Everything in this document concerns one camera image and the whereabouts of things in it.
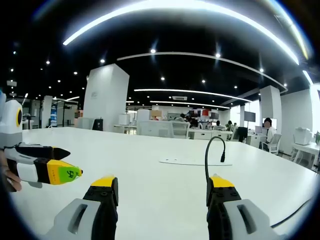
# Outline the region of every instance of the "black cable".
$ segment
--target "black cable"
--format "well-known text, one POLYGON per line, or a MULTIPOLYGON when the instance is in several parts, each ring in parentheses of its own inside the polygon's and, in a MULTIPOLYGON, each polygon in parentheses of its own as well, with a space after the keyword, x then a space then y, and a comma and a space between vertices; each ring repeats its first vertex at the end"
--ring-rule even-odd
POLYGON ((206 182, 208 182, 209 179, 209 172, 208 172, 208 153, 209 153, 209 147, 211 142, 213 141, 213 139, 220 139, 223 142, 223 153, 221 155, 221 159, 220 161, 223 163, 225 161, 225 152, 226 152, 226 144, 225 141, 219 137, 219 136, 214 136, 210 139, 208 145, 206 146, 206 150, 205 150, 205 156, 204 156, 204 168, 205 168, 205 178, 206 178, 206 182))
POLYGON ((291 213, 291 214, 290 214, 289 216, 287 216, 285 219, 277 222, 276 224, 271 225, 270 227, 274 229, 274 228, 278 227, 279 225, 283 224, 285 221, 287 221, 287 220, 290 219, 293 215, 295 215, 295 214, 296 214, 304 205, 306 205, 307 202, 309 202, 310 200, 311 200, 311 198, 308 199, 307 201, 305 201, 297 210, 295 210, 293 213, 291 213))

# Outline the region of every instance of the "white tabletop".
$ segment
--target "white tabletop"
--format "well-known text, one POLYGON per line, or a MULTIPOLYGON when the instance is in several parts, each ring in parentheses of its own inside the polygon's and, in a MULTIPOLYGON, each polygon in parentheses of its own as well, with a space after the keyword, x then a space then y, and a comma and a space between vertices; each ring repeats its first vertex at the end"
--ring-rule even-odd
MULTIPOLYGON (((23 140, 64 148, 71 152, 64 161, 83 169, 82 177, 73 182, 44 184, 42 189, 23 182, 22 191, 12 194, 36 233, 46 233, 55 215, 73 199, 81 199, 93 181, 113 174, 119 183, 117 240, 209 239, 204 167, 159 163, 166 156, 189 154, 204 161, 207 140, 72 127, 24 130, 23 140)), ((220 158, 222 142, 213 142, 211 148, 209 161, 220 158)), ((313 171, 247 144, 226 142, 225 159, 233 159, 233 165, 210 166, 209 174, 233 182, 241 198, 262 209, 271 225, 289 216, 316 189, 313 171)), ((287 233, 296 222, 275 230, 287 233)))

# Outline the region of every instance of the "office chair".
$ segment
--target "office chair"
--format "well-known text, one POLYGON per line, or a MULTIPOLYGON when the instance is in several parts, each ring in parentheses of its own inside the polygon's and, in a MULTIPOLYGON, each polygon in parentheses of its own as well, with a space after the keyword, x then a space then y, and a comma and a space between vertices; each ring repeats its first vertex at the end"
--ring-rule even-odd
POLYGON ((171 121, 173 127, 174 138, 177 139, 188 139, 189 138, 189 122, 183 121, 171 121))
POLYGON ((269 149, 269 153, 278 155, 281 136, 281 134, 276 133, 271 138, 270 143, 262 142, 262 149, 264 149, 264 145, 266 145, 269 149))
POLYGON ((174 128, 172 121, 138 121, 137 135, 174 138, 174 128))

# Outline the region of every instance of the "white pillar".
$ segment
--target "white pillar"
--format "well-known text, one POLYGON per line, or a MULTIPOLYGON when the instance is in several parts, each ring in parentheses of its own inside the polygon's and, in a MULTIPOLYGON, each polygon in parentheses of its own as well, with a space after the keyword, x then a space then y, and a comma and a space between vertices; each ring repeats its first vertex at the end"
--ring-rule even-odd
POLYGON ((113 132, 120 114, 126 113, 129 75, 116 64, 90 71, 83 117, 103 119, 103 130, 113 132))
POLYGON ((260 90, 261 93, 261 117, 277 119, 278 134, 282 131, 282 106, 280 91, 273 86, 267 86, 260 90))
POLYGON ((44 96, 42 102, 41 128, 45 129, 49 125, 51 116, 52 96, 44 96))

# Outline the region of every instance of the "white wall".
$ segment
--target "white wall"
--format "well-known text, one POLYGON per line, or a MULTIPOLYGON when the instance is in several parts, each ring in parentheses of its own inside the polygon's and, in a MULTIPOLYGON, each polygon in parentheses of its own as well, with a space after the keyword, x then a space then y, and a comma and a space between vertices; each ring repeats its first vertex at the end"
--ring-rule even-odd
POLYGON ((87 82, 83 117, 102 118, 103 130, 112 132, 119 115, 126 113, 129 75, 116 64, 90 71, 87 82))
POLYGON ((280 150, 291 155, 295 128, 302 127, 312 130, 313 109, 310 90, 294 92, 281 96, 282 104, 282 137, 280 150))

